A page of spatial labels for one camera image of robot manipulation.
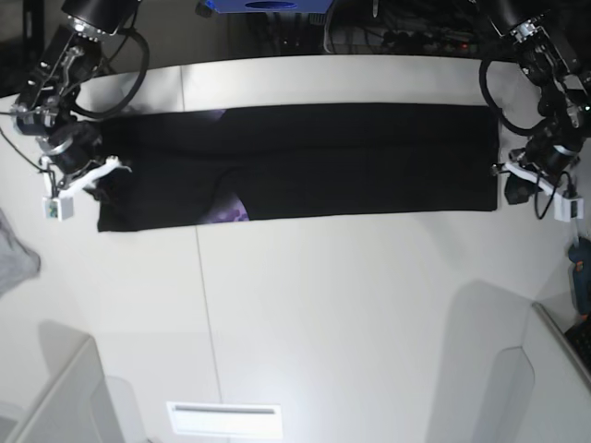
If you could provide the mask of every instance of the gray cloth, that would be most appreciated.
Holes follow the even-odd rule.
[[[39,256],[18,241],[0,210],[0,295],[37,276],[40,269]]]

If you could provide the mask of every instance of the white bracket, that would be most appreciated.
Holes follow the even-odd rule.
[[[540,189],[542,189],[544,194],[548,197],[551,197],[554,192],[553,184],[544,178],[540,178],[538,182],[537,173],[522,168],[518,163],[506,162],[503,164],[502,170],[508,171],[533,184],[538,184]],[[565,191],[566,187],[559,186],[554,193],[554,199],[552,202],[554,204],[554,218],[559,222],[570,222],[572,219],[583,219],[585,216],[584,199],[582,197],[567,198],[563,195],[565,194]]]
[[[50,164],[51,162],[47,157],[41,157],[41,166],[43,169],[48,169]],[[47,197],[43,197],[42,199],[45,218],[62,222],[74,217],[74,196],[81,190],[92,187],[100,178],[120,168],[128,169],[131,172],[131,169],[121,164],[117,157],[109,157],[106,159],[104,165],[89,171],[79,179],[71,182],[68,188],[60,190],[57,197],[53,197],[52,181],[49,174],[43,174],[45,190],[48,194]]]

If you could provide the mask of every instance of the blue tool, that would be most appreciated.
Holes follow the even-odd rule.
[[[582,316],[591,314],[591,241],[578,237],[569,248],[573,266],[573,304]]]

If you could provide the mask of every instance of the black towel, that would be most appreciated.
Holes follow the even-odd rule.
[[[99,231],[186,226],[220,195],[251,220],[497,208],[499,129],[482,106],[348,103],[121,117]]]

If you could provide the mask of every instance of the black cable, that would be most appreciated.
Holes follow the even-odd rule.
[[[136,28],[136,21],[138,20],[138,11],[139,11],[139,2],[136,5],[136,10],[133,13],[133,18],[131,19],[131,24],[129,25],[128,28],[125,28],[123,30],[134,30]],[[120,30],[117,33],[123,34],[123,30]],[[115,50],[115,52],[113,53],[113,55],[111,55],[109,58],[107,58],[106,64],[109,66],[111,63],[113,63],[113,60],[116,59],[116,57],[119,55],[119,53],[121,52],[121,50],[123,49],[123,47],[126,45],[127,41],[129,40],[129,35],[126,35],[123,39],[123,41],[121,42],[121,44],[119,45],[119,47]]]
[[[548,201],[548,204],[544,208],[544,211],[540,214],[539,209],[538,209],[538,204],[537,204],[537,195],[539,194],[539,181],[540,181],[541,173],[540,172],[537,173],[536,193],[534,194],[534,212],[536,213],[536,218],[538,220],[544,220],[544,217],[546,217],[546,214],[548,213],[548,210],[550,209],[550,205],[552,204],[552,201],[554,201],[554,196],[556,195],[556,190],[558,189],[558,186],[561,183],[561,178],[563,175],[566,175],[566,178],[569,182],[568,188],[569,189],[573,188],[573,179],[571,178],[571,175],[569,173],[567,173],[566,171],[562,171],[561,175],[559,176],[558,180],[556,181],[556,184],[554,185],[554,188],[552,189],[552,195],[550,196],[550,200]]]
[[[94,69],[93,71],[91,71],[85,78],[82,78],[80,80],[78,80],[76,83],[70,85],[64,92],[62,92],[60,94],[61,98],[66,97],[70,92],[72,92],[73,90],[75,90],[77,87],[79,87],[82,83],[86,83],[87,81],[92,80],[93,78],[95,78],[96,76],[98,76],[101,71],[103,71],[104,68],[104,64],[107,63],[108,60],[103,57],[101,59],[101,61],[99,62],[99,65],[96,67],[96,69]]]
[[[107,76],[114,76],[117,71],[111,66],[111,63],[106,58],[103,58],[101,61],[101,71],[104,72]]]
[[[480,69],[478,70],[478,80],[480,83],[480,91],[482,92],[482,96],[484,97],[484,101],[487,103],[488,107],[492,110],[492,112],[495,113],[495,115],[497,115],[497,118],[499,118],[499,120],[501,121],[503,126],[505,126],[507,129],[509,129],[511,132],[513,132],[514,134],[517,134],[518,136],[523,136],[523,137],[533,136],[536,132],[538,132],[540,129],[544,128],[548,124],[548,120],[543,119],[539,123],[537,123],[535,126],[530,127],[530,128],[523,128],[523,127],[516,126],[513,123],[511,123],[507,119],[507,117],[505,117],[505,114],[502,112],[502,109],[499,106],[497,106],[497,103],[495,103],[494,99],[490,95],[490,91],[488,90],[487,73],[488,73],[488,67],[490,66],[491,63],[492,63],[492,60],[490,60],[489,58],[483,60],[482,63],[480,64]]]
[[[141,56],[141,66],[139,68],[139,74],[136,78],[136,82],[133,84],[131,90],[126,95],[126,97],[117,105],[115,105],[111,109],[107,109],[106,111],[100,112],[92,112],[87,111],[86,109],[81,108],[79,105],[75,104],[72,106],[72,110],[80,115],[83,115],[88,118],[92,118],[94,120],[103,120],[105,118],[109,118],[115,114],[120,113],[123,109],[133,100],[133,98],[138,93],[141,84],[143,83],[144,79],[146,78],[146,74],[148,73],[148,66],[150,65],[150,47],[148,46],[148,42],[144,39],[136,30],[121,30],[121,33],[124,35],[128,35],[130,39],[133,39],[141,49],[142,56]]]
[[[34,169],[36,169],[39,174],[49,174],[49,179],[52,183],[52,198],[56,197],[57,196],[57,185],[55,184],[56,183],[55,171],[52,171],[49,168],[43,169],[42,167],[36,165],[33,161],[29,160],[29,158],[25,154],[23,154],[19,148],[17,148],[17,145],[15,145],[12,142],[12,140],[10,138],[8,138],[8,136],[6,135],[6,133],[4,132],[4,130],[2,129],[1,126],[0,126],[0,136],[5,140],[5,142],[8,144],[8,146],[10,146],[10,148],[12,148],[18,154],[18,156],[22,160],[24,160],[30,166],[32,166]]]

